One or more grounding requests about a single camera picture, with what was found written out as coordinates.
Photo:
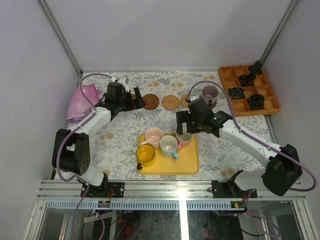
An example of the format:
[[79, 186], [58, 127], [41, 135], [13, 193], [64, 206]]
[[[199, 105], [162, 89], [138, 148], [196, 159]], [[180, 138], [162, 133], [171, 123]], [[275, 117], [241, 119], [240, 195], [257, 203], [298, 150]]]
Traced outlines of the light blue mug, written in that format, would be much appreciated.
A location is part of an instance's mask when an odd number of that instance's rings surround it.
[[164, 156], [177, 160], [178, 155], [178, 140], [171, 135], [165, 135], [160, 141], [160, 149]]

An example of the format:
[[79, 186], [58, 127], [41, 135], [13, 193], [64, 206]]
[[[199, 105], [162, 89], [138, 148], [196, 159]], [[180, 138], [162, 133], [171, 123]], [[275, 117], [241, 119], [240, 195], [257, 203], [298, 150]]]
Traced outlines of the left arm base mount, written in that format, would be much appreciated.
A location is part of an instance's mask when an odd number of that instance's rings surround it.
[[85, 198], [108, 198], [108, 199], [119, 199], [124, 197], [125, 183], [124, 182], [108, 182], [106, 186], [94, 186], [89, 185], [87, 194], [86, 185], [82, 185], [80, 196]]

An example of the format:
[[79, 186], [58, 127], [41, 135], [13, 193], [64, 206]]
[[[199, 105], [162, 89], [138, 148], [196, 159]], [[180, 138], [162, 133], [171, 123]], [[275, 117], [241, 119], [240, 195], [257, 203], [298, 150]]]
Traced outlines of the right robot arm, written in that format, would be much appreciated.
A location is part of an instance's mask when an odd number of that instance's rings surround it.
[[176, 112], [176, 133], [205, 132], [231, 142], [256, 159], [264, 168], [237, 171], [228, 179], [228, 192], [240, 197], [245, 191], [263, 188], [284, 196], [302, 175], [297, 150], [290, 144], [280, 146], [264, 140], [238, 125], [224, 111], [213, 112], [201, 98], [194, 99], [188, 110]]

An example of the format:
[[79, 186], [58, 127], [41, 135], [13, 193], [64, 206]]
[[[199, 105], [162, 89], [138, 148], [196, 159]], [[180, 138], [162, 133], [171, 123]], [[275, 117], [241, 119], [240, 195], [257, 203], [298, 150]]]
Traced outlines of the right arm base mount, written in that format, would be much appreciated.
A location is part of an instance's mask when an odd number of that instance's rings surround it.
[[247, 197], [250, 190], [241, 190], [234, 182], [212, 180], [207, 192], [217, 199], [235, 199]]

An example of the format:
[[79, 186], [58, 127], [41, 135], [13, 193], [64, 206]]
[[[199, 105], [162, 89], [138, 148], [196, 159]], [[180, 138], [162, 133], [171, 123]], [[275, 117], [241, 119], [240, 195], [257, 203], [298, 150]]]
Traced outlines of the woven rattan coaster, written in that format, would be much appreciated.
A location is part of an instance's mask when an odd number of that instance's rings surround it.
[[162, 99], [161, 105], [168, 111], [176, 110], [180, 105], [180, 100], [174, 95], [166, 95]]
[[180, 104], [184, 107], [184, 108], [188, 108], [188, 102], [187, 102], [187, 94], [184, 94], [181, 96], [180, 98]]

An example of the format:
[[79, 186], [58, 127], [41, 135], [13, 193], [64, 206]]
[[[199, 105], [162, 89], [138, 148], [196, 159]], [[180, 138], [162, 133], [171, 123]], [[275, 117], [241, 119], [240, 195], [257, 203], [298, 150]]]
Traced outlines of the purple mug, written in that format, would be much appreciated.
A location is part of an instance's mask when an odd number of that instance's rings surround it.
[[201, 90], [200, 98], [209, 106], [209, 100], [217, 100], [219, 95], [218, 89], [213, 85], [206, 85]]

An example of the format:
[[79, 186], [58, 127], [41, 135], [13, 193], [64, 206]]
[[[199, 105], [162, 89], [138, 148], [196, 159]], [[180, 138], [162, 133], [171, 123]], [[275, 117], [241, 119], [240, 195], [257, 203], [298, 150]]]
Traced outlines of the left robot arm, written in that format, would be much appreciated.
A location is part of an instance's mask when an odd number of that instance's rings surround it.
[[83, 87], [79, 86], [82, 97], [89, 104], [88, 115], [72, 129], [59, 129], [55, 135], [52, 166], [64, 182], [77, 179], [92, 186], [98, 197], [105, 197], [110, 190], [108, 176], [99, 171], [91, 162], [90, 139], [120, 112], [142, 109], [146, 103], [140, 90], [135, 87], [132, 98], [129, 79], [111, 77], [106, 93], [98, 102], [92, 102]]

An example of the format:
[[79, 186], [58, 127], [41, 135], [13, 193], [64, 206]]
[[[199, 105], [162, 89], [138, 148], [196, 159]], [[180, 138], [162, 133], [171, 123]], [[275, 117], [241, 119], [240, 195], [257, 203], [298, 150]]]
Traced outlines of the dark wooden coaster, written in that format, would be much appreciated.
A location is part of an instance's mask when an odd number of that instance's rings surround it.
[[160, 100], [155, 94], [146, 94], [142, 97], [145, 102], [143, 107], [146, 110], [154, 110], [159, 106]]

